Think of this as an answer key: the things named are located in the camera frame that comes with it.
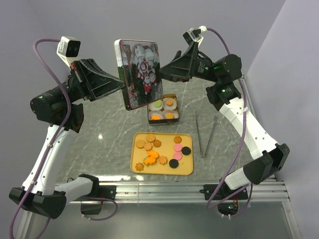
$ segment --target white wall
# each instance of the white wall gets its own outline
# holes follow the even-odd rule
[[[225,38],[247,72],[285,0],[29,0],[53,35],[82,41],[81,55],[117,74],[113,42],[149,39],[159,44],[162,65],[187,49],[183,34],[206,25]],[[201,50],[213,60],[226,55],[220,40],[206,33]]]
[[[290,150],[283,170],[303,238],[318,238],[319,1],[287,0],[248,71],[265,129]]]
[[[47,124],[37,121],[29,102],[55,83],[32,50],[47,33],[28,1],[2,1],[0,29],[0,238],[6,239],[16,209],[9,192],[30,173],[46,136]],[[65,77],[54,43],[42,43],[39,50],[57,76]]]

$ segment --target black cookie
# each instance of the black cookie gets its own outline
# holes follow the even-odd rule
[[[177,161],[176,159],[171,159],[171,160],[169,161],[169,166],[170,166],[171,168],[177,168],[177,167],[178,167],[178,161]]]
[[[182,154],[184,154],[184,155],[190,155],[191,150],[190,150],[189,147],[183,147],[183,148],[181,149],[181,152],[182,152]]]

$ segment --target open tin box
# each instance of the open tin box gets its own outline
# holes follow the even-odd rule
[[[172,115],[173,115],[172,119],[167,119],[167,116],[172,116]],[[158,100],[156,102],[149,104],[148,105],[148,120],[149,120],[149,124],[177,123],[179,121],[179,110],[178,110],[176,95],[167,94],[167,95],[164,95],[161,100]]]

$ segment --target glass surface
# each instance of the glass surface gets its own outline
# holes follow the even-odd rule
[[[105,217],[113,205],[104,204],[98,217]],[[46,218],[36,215],[27,239],[43,228]],[[205,204],[120,204],[119,211],[106,221],[81,217],[80,205],[71,204],[51,220],[44,239],[291,239],[283,205],[251,203],[243,214],[228,220]]]
[[[84,122],[68,150],[57,182],[66,182],[69,177],[76,178],[82,173],[98,176],[101,181],[219,180],[235,154],[240,135],[209,103],[205,88],[212,85],[212,82],[201,79],[192,79],[188,83],[163,81],[164,93],[177,96],[180,122],[172,125],[149,125],[146,107],[125,110],[121,92],[98,101],[82,102]],[[203,151],[216,115],[212,139],[204,159],[199,153],[195,110]],[[130,169],[133,137],[143,131],[189,134],[193,144],[193,173],[188,176],[133,173]],[[233,170],[251,160],[244,145]]]

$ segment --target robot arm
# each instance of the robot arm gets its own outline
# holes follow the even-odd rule
[[[206,88],[209,102],[222,113],[241,135],[243,132],[243,113],[246,112],[246,143],[254,161],[230,173],[225,178],[220,193],[224,197],[233,190],[249,183],[259,184],[282,169],[290,152],[286,144],[279,145],[262,128],[248,108],[244,108],[244,100],[233,81],[242,77],[241,59],[228,54],[216,62],[212,62],[198,50],[203,41],[199,29],[191,28],[183,37],[189,44],[182,55],[178,51],[173,60],[160,69],[162,78],[172,82],[187,82],[192,77],[212,81],[215,84]]]
[[[79,47],[80,41],[71,37],[62,37],[57,47],[57,55],[71,70],[71,76],[63,83],[71,103],[79,99],[95,101],[124,87],[122,81],[104,72],[93,59],[79,58]],[[63,93],[56,87],[33,98],[30,106],[37,119],[49,123],[50,126],[31,173],[21,187],[12,188],[9,197],[19,204],[27,194],[23,209],[55,219],[67,203],[81,196],[100,197],[99,179],[86,174],[80,175],[72,182],[55,186],[67,150],[83,123],[83,106],[71,104],[70,117],[52,144],[50,142],[67,114]],[[51,149],[42,165],[48,147]],[[40,174],[34,182],[35,172],[39,168]]]

